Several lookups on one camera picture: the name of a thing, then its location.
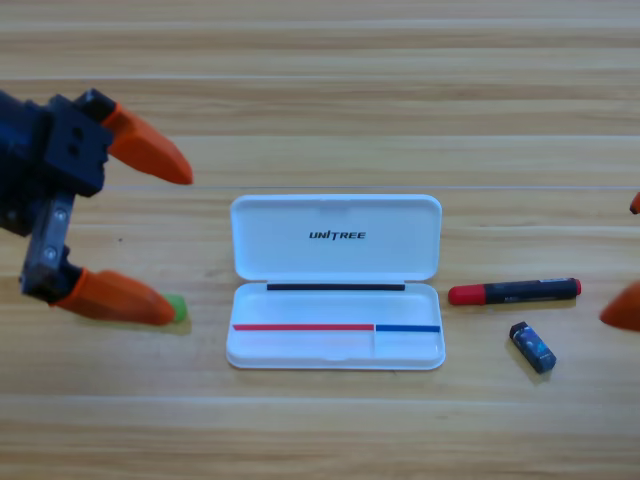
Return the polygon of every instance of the open case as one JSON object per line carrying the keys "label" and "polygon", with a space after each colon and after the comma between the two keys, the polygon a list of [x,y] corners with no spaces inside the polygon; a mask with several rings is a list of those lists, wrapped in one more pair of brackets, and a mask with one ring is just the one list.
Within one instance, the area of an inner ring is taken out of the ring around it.
{"label": "open case", "polygon": [[442,208],[427,195],[250,195],[231,206],[239,368],[429,370],[445,359]]}

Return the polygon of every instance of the green object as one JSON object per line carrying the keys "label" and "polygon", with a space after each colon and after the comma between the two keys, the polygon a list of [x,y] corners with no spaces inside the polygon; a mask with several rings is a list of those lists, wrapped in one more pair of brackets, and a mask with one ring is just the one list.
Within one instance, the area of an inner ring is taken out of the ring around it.
{"label": "green object", "polygon": [[187,318],[187,302],[184,301],[182,295],[176,295],[174,293],[167,293],[163,297],[171,304],[173,310],[176,312],[173,317],[173,323],[182,323]]}

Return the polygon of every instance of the screw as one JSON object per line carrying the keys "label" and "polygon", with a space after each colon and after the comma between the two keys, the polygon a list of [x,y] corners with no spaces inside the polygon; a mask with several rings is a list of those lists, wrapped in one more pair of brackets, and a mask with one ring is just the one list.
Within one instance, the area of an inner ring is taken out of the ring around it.
{"label": "screw", "polygon": [[58,252],[53,247],[47,247],[44,249],[44,256],[49,260],[53,260],[58,256]]}
{"label": "screw", "polygon": [[67,219],[67,212],[59,208],[55,211],[54,216],[56,217],[56,220],[60,220],[61,222],[64,222]]}

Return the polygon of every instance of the black line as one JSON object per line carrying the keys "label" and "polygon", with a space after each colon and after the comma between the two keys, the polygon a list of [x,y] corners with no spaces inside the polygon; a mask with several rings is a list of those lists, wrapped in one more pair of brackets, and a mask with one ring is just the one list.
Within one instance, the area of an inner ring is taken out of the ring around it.
{"label": "black line", "polygon": [[405,285],[378,283],[268,283],[267,290],[386,290],[402,292]]}

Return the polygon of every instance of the metal bracket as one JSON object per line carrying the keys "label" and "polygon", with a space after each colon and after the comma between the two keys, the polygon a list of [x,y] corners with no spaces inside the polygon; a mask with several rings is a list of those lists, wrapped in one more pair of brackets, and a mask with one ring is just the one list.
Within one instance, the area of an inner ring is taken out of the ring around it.
{"label": "metal bracket", "polygon": [[40,210],[20,276],[22,293],[53,303],[73,290],[82,270],[67,261],[64,242],[74,197],[58,191]]}

